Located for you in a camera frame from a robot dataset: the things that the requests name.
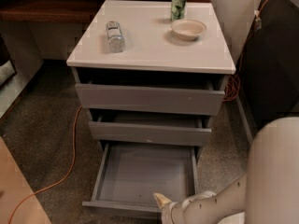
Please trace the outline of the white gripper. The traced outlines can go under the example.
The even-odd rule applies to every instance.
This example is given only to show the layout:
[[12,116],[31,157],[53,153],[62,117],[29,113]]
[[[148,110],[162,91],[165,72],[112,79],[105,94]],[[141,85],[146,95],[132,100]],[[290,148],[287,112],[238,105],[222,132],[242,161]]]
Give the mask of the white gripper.
[[154,193],[154,199],[160,209],[162,209],[163,224],[185,224],[181,203],[171,202],[162,193]]

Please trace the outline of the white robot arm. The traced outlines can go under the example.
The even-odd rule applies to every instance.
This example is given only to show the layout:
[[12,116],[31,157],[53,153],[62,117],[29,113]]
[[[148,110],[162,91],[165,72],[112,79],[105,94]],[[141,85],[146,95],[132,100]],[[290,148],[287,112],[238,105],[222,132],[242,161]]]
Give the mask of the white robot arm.
[[251,144],[247,172],[220,193],[154,198],[163,224],[219,224],[239,213],[244,224],[299,224],[299,118],[265,125]]

